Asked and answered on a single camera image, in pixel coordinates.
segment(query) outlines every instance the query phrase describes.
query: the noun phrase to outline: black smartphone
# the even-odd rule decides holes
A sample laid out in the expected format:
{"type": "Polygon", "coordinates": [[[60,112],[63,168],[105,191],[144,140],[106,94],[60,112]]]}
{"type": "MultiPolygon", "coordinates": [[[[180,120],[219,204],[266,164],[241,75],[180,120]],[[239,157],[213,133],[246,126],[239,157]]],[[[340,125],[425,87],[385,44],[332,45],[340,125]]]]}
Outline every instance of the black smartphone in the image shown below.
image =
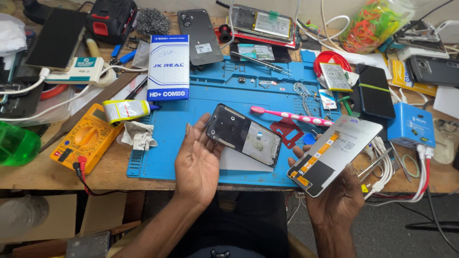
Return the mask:
{"type": "Polygon", "coordinates": [[[86,12],[53,8],[26,60],[26,65],[68,71],[83,38],[86,12]]]}
{"type": "Polygon", "coordinates": [[[411,78],[419,83],[459,87],[459,61],[412,56],[406,61],[411,78]]]}
{"type": "Polygon", "coordinates": [[[223,61],[217,36],[205,9],[179,11],[177,17],[182,34],[190,36],[190,61],[193,65],[223,61]]]}
{"type": "Polygon", "coordinates": [[[360,76],[358,87],[362,111],[377,117],[395,118],[394,105],[384,70],[363,64],[358,64],[355,70],[360,76]]]}
{"type": "Polygon", "coordinates": [[[217,105],[206,134],[265,165],[276,166],[282,137],[224,104],[217,105]]]}

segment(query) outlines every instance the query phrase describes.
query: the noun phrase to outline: black pants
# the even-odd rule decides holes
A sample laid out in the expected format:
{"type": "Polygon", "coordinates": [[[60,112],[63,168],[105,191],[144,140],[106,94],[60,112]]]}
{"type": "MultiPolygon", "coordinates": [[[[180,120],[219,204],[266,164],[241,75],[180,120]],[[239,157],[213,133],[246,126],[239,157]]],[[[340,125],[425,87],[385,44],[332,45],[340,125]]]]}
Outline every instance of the black pants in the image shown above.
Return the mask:
{"type": "Polygon", "coordinates": [[[266,258],[289,255],[283,192],[241,192],[233,213],[224,212],[215,194],[211,204],[169,257],[184,258],[214,246],[235,246],[266,258]]]}

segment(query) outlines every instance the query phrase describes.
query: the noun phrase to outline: jar of rubber bands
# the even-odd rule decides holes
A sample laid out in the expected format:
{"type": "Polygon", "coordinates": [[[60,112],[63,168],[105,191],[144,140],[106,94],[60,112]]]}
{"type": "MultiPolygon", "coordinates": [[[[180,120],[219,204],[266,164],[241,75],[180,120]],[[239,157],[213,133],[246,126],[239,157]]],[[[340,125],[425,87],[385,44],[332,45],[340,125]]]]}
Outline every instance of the jar of rubber bands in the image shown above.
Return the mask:
{"type": "Polygon", "coordinates": [[[368,54],[414,17],[426,0],[369,0],[340,35],[350,53],[368,54]]]}

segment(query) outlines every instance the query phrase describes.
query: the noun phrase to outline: blue silicone repair mat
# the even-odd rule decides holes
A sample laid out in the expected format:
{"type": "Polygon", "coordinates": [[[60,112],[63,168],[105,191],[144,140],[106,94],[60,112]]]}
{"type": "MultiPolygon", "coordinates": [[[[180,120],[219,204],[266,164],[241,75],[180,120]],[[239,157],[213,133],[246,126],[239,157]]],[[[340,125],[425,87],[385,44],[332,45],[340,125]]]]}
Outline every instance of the blue silicone repair mat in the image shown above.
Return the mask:
{"type": "MultiPolygon", "coordinates": [[[[226,147],[220,162],[219,182],[296,186],[286,176],[290,168],[287,158],[294,156],[292,148],[295,145],[303,146],[305,133],[310,133],[312,129],[318,133],[322,131],[315,125],[296,120],[292,123],[292,120],[267,113],[254,114],[250,112],[250,107],[260,106],[271,111],[305,114],[302,99],[293,90],[294,83],[303,83],[311,94],[318,92],[320,85],[313,71],[314,53],[301,51],[301,57],[302,62],[277,63],[291,70],[293,75],[274,72],[251,62],[233,61],[229,56],[225,56],[223,62],[206,65],[203,71],[190,71],[189,100],[159,102],[161,110],[140,119],[141,123],[154,125],[153,139],[158,142],[158,146],[150,147],[149,151],[133,150],[127,176],[175,179],[174,160],[185,135],[186,123],[194,124],[202,114],[212,113],[219,103],[223,103],[281,135],[282,147],[274,168],[226,147]],[[245,78],[244,83],[239,82],[240,76],[245,78]],[[261,87],[258,83],[263,80],[279,83],[261,87]]],[[[339,108],[325,111],[320,101],[313,97],[307,99],[307,104],[316,117],[329,116],[334,121],[341,115],[339,108]]]]}

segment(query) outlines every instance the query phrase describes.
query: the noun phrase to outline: pink toothbrush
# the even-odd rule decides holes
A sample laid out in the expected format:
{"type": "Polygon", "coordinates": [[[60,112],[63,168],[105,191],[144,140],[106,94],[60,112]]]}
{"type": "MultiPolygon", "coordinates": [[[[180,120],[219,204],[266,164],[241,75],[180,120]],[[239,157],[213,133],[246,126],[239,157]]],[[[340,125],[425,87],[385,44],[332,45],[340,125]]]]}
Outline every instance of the pink toothbrush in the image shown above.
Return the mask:
{"type": "Polygon", "coordinates": [[[288,119],[296,119],[296,120],[299,120],[299,121],[302,121],[302,122],[305,122],[305,123],[310,123],[310,124],[315,124],[315,125],[331,126],[333,124],[333,122],[330,122],[330,121],[327,121],[327,120],[324,120],[324,119],[321,119],[321,118],[297,116],[295,114],[288,113],[288,112],[269,111],[269,110],[266,110],[266,109],[264,109],[262,107],[252,106],[250,108],[250,110],[252,110],[252,111],[254,111],[256,113],[260,113],[260,114],[268,113],[268,114],[272,114],[272,115],[275,115],[275,116],[280,116],[280,117],[288,118],[288,119]]]}

